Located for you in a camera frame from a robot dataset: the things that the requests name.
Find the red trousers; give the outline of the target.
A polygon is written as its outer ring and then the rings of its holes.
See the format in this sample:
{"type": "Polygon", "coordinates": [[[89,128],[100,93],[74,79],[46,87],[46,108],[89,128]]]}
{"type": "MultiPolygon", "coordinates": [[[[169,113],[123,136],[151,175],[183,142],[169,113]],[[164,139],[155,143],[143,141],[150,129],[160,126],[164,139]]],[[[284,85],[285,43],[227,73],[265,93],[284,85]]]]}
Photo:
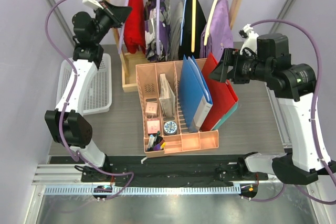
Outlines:
{"type": "Polygon", "coordinates": [[[124,43],[129,53],[137,51],[145,53],[144,2],[143,0],[129,0],[132,8],[124,27],[124,43]]]}

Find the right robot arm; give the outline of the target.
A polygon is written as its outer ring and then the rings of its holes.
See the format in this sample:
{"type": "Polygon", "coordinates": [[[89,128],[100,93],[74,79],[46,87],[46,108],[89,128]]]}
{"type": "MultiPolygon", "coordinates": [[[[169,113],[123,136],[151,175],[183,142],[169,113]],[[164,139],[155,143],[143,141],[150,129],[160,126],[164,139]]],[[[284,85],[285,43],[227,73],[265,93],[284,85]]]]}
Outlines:
{"type": "Polygon", "coordinates": [[[291,63],[285,35],[252,35],[246,38],[244,45],[242,49],[226,48],[209,78],[222,83],[230,80],[234,84],[248,84],[251,80],[264,82],[279,100],[292,152],[249,153],[236,168],[238,176],[248,180],[261,172],[275,175],[284,184],[308,185],[328,173],[326,165],[334,172],[335,161],[328,156],[319,157],[313,140],[309,104],[316,88],[314,70],[305,63],[291,63]]]}

